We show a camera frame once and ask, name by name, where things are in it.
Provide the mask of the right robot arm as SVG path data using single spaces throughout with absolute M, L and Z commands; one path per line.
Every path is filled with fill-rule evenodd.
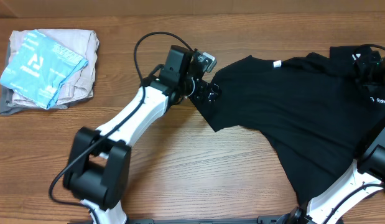
M 357 92 L 343 90 L 342 105 L 363 95 L 363 104 L 370 109 L 380 104 L 372 91 L 385 89 L 385 57 L 372 56 L 342 47 L 330 58 L 312 53 L 282 66 L 348 78 Z M 325 119 L 337 139 L 313 133 L 272 142 L 300 205 L 288 223 L 336 223 L 367 195 L 385 190 L 385 112 L 360 118 L 354 110 L 346 120 L 351 131 L 334 117 Z

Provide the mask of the black t-shirt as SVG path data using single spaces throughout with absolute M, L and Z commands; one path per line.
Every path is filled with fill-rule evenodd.
M 214 131 L 260 131 L 275 149 L 298 203 L 320 195 L 350 166 L 361 138 L 385 116 L 385 83 L 354 70 L 370 48 L 332 47 L 285 61 L 246 57 L 219 70 L 221 95 L 196 102 Z

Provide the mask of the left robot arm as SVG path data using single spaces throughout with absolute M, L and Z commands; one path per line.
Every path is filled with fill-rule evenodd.
M 121 198 L 128 182 L 131 149 L 146 129 L 184 98 L 212 103 L 216 84 L 202 79 L 214 56 L 172 45 L 165 63 L 143 78 L 137 95 L 113 119 L 75 135 L 63 186 L 89 210 L 91 223 L 127 223 Z

